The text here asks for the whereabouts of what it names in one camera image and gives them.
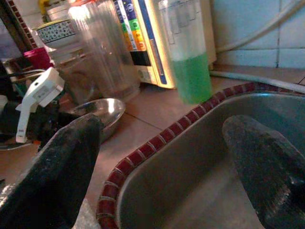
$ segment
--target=kitchen counter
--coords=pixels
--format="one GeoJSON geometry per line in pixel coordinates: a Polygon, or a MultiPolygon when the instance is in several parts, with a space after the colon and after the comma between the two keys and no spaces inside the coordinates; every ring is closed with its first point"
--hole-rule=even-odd
{"type": "MultiPolygon", "coordinates": [[[[274,69],[242,66],[216,66],[217,71],[256,74],[290,83],[305,85],[305,70],[274,69]]],[[[212,77],[213,93],[246,81],[212,77]]],[[[173,122],[193,109],[195,104],[184,104],[176,90],[166,90],[153,85],[142,85],[141,93],[127,103],[127,109],[115,134],[101,145],[86,198],[95,212],[103,183],[115,165],[133,150],[160,133],[173,122]]],[[[18,174],[34,156],[19,149],[16,152],[0,151],[0,179],[15,182],[18,174]]]]}

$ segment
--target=dish soap bottle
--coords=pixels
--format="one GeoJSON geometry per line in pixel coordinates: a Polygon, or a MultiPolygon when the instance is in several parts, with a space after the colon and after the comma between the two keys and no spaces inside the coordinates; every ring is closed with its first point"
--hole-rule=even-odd
{"type": "Polygon", "coordinates": [[[199,0],[162,0],[159,11],[180,97],[191,104],[208,100],[212,87],[199,0]]]}

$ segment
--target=colorful label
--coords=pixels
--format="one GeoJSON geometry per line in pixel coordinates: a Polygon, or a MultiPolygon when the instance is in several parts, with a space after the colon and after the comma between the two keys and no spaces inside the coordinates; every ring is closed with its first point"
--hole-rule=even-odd
{"type": "Polygon", "coordinates": [[[131,0],[114,1],[129,51],[146,51],[146,46],[131,0]]]}

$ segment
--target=sink basin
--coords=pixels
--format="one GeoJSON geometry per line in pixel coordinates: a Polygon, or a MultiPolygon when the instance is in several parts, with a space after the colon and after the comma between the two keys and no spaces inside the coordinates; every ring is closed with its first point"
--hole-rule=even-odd
{"type": "MultiPolygon", "coordinates": [[[[178,126],[185,130],[160,149],[155,138],[148,142],[146,146],[155,151],[149,159],[146,160],[144,146],[140,148],[137,153],[145,156],[142,164],[135,165],[134,152],[115,168],[105,188],[116,183],[120,192],[110,198],[104,189],[98,210],[102,228],[111,223],[107,217],[103,219],[110,209],[105,207],[105,201],[113,201],[115,223],[122,229],[264,228],[238,178],[222,137],[222,125],[232,115],[249,115],[281,132],[305,153],[305,97],[254,90],[230,96],[216,102],[218,105],[213,99],[217,97],[199,108],[215,108],[186,129],[180,120],[178,126]],[[128,172],[122,166],[126,161],[133,162],[136,168],[128,172]],[[118,176],[114,179],[114,173],[122,173],[124,181],[116,182],[118,176]]],[[[191,118],[183,119],[192,122],[191,118]]]]}

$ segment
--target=green liquid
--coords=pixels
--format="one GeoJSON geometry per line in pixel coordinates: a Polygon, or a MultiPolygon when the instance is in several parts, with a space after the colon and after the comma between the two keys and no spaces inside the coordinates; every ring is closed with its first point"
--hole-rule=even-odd
{"type": "Polygon", "coordinates": [[[180,97],[185,103],[197,104],[212,96],[206,53],[184,61],[173,61],[180,97]]]}

